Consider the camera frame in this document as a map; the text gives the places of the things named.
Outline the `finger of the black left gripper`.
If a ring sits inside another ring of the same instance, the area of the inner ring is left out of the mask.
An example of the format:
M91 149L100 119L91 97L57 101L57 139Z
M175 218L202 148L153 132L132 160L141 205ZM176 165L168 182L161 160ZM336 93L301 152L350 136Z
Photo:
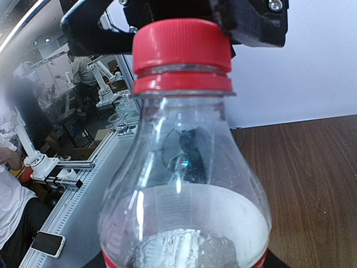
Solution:
M98 24L111 1L77 1L64 14L60 27L75 56L131 54L134 34Z
M288 2L270 0L131 0L123 1L130 26L137 29L167 19L198 18L219 26L231 44L284 47Z

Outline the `small cola bottle red cap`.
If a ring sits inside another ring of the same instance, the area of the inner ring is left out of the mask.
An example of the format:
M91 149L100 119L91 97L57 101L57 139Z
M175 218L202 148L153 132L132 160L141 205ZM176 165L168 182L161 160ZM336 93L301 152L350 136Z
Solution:
M141 93L133 145L104 192L107 267L263 267L263 187L225 118L224 93Z

